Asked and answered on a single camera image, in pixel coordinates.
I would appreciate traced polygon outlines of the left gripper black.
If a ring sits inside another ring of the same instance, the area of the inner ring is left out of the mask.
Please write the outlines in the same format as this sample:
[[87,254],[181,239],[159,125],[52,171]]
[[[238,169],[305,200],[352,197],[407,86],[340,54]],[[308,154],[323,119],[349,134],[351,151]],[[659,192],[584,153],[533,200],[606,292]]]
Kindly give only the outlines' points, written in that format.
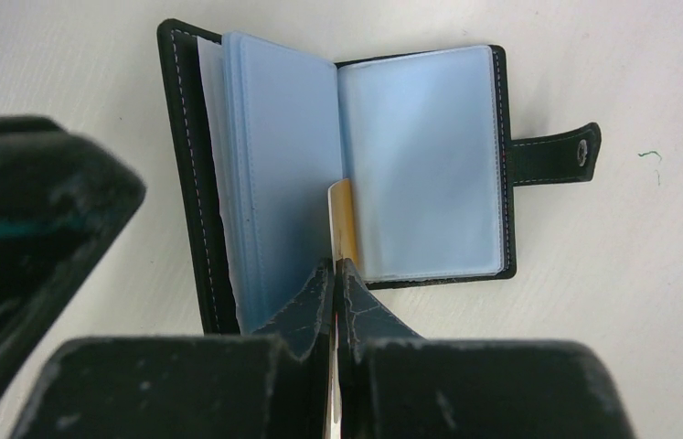
[[46,117],[0,116],[0,399],[144,194],[91,139]]

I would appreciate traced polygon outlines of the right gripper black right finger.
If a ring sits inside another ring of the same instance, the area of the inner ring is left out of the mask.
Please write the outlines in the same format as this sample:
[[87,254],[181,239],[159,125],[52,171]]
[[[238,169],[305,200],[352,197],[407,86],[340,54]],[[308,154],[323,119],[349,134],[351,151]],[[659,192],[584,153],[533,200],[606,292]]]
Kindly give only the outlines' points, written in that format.
[[345,438],[631,438],[613,378],[563,339],[428,339],[336,265]]

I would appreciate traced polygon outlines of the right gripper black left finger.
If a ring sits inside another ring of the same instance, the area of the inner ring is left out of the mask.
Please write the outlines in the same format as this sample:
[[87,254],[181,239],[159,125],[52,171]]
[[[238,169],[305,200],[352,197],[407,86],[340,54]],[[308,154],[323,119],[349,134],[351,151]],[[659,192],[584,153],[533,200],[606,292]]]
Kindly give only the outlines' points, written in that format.
[[249,335],[86,337],[47,361],[15,438],[325,438],[334,269]]

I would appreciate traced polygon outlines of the gold credit card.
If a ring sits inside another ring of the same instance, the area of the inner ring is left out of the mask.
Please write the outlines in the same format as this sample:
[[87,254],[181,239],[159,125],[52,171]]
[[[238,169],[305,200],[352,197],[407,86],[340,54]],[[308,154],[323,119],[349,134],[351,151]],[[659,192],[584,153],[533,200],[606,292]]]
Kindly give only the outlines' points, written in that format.
[[[334,183],[327,191],[329,227],[334,262],[345,258],[353,262],[358,260],[357,238],[351,183],[348,178]],[[339,335],[338,312],[334,311],[334,336],[331,351],[329,377],[331,385],[328,391],[328,421],[325,430],[326,438],[341,438],[342,402],[339,384]]]

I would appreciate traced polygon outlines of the black leather card holder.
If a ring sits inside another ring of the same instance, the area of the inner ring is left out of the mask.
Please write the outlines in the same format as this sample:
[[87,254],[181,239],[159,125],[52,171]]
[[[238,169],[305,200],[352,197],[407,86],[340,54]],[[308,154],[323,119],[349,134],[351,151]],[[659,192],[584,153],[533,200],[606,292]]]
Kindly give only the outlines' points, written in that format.
[[516,187],[592,180],[597,123],[513,139],[497,45],[334,62],[242,32],[157,29],[203,329],[248,334],[333,258],[351,183],[374,289],[508,279]]

